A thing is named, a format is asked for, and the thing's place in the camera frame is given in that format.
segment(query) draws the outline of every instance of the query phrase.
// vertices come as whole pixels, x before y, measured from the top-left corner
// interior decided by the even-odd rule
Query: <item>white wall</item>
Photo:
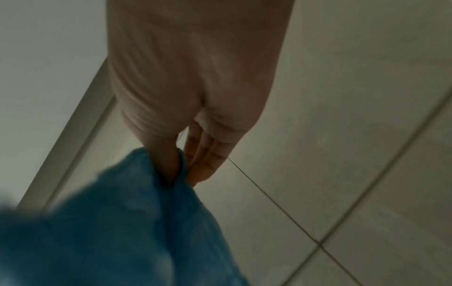
[[[1,1],[1,201],[20,201],[105,60],[104,5]]]

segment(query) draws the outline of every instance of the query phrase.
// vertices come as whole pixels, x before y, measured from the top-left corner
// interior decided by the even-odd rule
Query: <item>blue towel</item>
[[[137,149],[44,217],[2,211],[0,285],[248,285],[180,154],[171,188]]]

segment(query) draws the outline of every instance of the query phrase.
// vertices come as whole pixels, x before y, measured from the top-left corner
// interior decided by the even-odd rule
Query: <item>tiled floor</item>
[[[452,2],[345,3],[296,2],[261,119],[197,194],[254,285],[452,285]],[[138,146],[115,107],[58,200]]]

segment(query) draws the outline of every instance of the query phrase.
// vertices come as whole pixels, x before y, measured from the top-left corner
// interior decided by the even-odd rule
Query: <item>skin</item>
[[[259,119],[293,0],[108,0],[109,68],[124,120],[171,184],[208,179]]]

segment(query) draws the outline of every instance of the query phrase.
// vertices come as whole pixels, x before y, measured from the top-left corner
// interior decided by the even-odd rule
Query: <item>towel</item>
[[[0,286],[249,285],[179,156],[172,187],[141,148],[51,213],[0,212]]]

